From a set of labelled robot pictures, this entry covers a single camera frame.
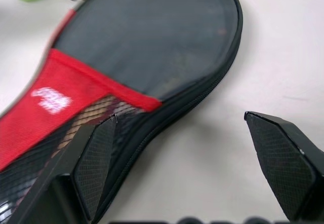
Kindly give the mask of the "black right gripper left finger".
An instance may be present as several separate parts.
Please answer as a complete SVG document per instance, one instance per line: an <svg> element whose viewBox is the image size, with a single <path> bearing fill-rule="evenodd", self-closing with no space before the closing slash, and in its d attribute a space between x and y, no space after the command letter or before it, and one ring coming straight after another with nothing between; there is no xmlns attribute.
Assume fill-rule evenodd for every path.
<svg viewBox="0 0 324 224"><path fill-rule="evenodd" d="M9 224L90 224L111 159L116 119L82 125L43 169Z"/></svg>

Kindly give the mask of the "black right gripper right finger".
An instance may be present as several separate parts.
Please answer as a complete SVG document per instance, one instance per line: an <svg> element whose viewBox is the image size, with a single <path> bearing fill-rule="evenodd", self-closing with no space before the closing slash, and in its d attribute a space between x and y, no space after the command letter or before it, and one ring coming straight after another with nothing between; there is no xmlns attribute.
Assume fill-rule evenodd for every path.
<svg viewBox="0 0 324 224"><path fill-rule="evenodd" d="M261 170L289 220L324 220L324 152L295 124L245 112Z"/></svg>

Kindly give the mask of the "black and red paddle case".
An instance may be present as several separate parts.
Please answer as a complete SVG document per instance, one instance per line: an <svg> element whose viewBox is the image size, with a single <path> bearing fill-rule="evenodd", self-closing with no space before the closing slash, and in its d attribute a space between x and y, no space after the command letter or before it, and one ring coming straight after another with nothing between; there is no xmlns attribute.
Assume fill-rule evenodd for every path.
<svg viewBox="0 0 324 224"><path fill-rule="evenodd" d="M82 125L116 119L97 224L145 147L224 78L241 32L238 0L81 2L0 117L0 224Z"/></svg>

